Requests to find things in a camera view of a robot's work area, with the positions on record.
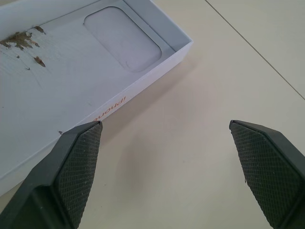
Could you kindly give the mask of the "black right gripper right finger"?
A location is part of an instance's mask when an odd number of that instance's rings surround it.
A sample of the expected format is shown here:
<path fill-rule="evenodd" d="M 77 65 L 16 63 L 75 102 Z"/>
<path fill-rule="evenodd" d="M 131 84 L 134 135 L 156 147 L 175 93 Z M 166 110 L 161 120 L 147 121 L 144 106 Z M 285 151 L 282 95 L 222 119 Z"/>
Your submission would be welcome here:
<path fill-rule="evenodd" d="M 305 157 L 279 131 L 239 120 L 229 129 L 245 182 L 274 229 L 305 227 Z"/>

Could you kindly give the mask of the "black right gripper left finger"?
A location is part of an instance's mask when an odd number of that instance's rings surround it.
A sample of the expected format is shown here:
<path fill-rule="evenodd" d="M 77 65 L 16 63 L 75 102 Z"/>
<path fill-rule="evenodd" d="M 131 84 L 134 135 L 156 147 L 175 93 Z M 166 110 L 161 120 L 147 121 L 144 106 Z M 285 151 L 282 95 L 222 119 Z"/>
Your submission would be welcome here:
<path fill-rule="evenodd" d="M 63 133 L 0 214 L 2 229 L 77 229 L 96 170 L 102 123 Z"/>

